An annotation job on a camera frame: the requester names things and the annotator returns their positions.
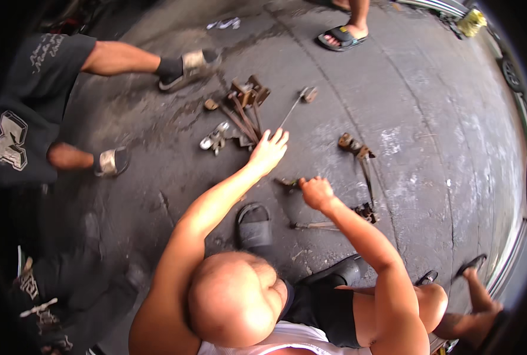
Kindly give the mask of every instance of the white tank top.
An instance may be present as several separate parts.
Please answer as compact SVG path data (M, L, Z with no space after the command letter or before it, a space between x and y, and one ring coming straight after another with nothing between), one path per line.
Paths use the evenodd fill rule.
M329 343L324 331L304 324L280 321L263 341L246 348L224 348L203 341L198 355L265 355L283 348L301 348L317 355L372 355L370 348L338 348Z

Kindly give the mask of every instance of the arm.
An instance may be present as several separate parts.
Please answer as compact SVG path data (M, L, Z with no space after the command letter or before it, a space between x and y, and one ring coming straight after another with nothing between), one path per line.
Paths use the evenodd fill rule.
M135 354L196 354L201 340L186 323L186 298L195 268L204 258L204 239L260 178L267 175L287 150L289 133L269 130L249 162L190 205L176 224L161 255L147 298L139 308L129 334Z
M305 202L329 217L368 264L378 273L374 313L374 355L428 354L427 332L419 319L419 305L403 261L388 239L372 224L349 209L326 179L299 181Z

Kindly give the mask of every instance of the car tire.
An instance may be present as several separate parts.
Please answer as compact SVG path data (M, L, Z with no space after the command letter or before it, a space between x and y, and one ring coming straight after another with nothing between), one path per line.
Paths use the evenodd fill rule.
M522 86L522 82L516 75L516 70L514 69L512 61L506 56L502 57L501 70L504 80L506 80L506 83L509 85L510 89L512 89L515 93L523 93L524 88Z

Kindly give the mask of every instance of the hand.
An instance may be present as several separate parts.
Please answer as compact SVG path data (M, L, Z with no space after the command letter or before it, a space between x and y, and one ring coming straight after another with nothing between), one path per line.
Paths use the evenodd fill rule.
M260 177L266 176L271 170L277 166L277 163L283 158L285 151L287 151L287 141L289 139L289 132L285 131L283 136L281 133L283 130L281 128L277 129L277 132L271 137L270 130L267 130L263 133L263 136L252 152L250 156L250 161L248 161L247 166L252 167L260 174Z
M303 199L310 208L323 211L336 196L331 188L331 184L326 178L316 176L306 181L305 178L299 179L299 186L303 191Z

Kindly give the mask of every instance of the man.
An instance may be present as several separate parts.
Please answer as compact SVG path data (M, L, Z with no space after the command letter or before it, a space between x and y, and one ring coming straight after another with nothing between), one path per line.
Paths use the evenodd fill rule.
M27 265L9 292L21 329L43 355L85 355L133 307L147 277L139 256L107 271L97 216L84 217L83 247Z
M367 39L367 14L370 0L322 0L319 4L351 14L346 25L332 28L317 37L319 44L324 48L344 52L361 45Z
M332 288L356 281L357 256L312 275L311 286L295 295L265 259L253 254L227 252L203 261L206 236L283 157L288 132L279 129L271 140L269 135L266 131L245 167L201 195L176 224L133 321L132 355L429 353L427 333L443 316L445 292L437 285L416 290L388 239L335 197L325 179L301 179L303 198L373 266L375 288ZM238 217L242 247L252 252L270 244L269 214L260 206L248 206ZM340 346L369 348L331 344L329 336L338 332L345 334L333 340L344 343Z
M469 284L473 311L471 314L446 313L433 333L446 340L459 339L459 348L466 353L480 353L491 330L506 318L506 311L500 302L491 299L486 288L478 279L477 272L486 260L481 254L459 268L457 277L463 276Z
M170 59L83 35L26 38L0 97L0 187L52 183L56 170L92 168L98 176L113 176L127 168L129 152L124 147L94 154L55 142L79 72L151 73L159 76L161 90L174 91L210 75L219 62L211 50Z

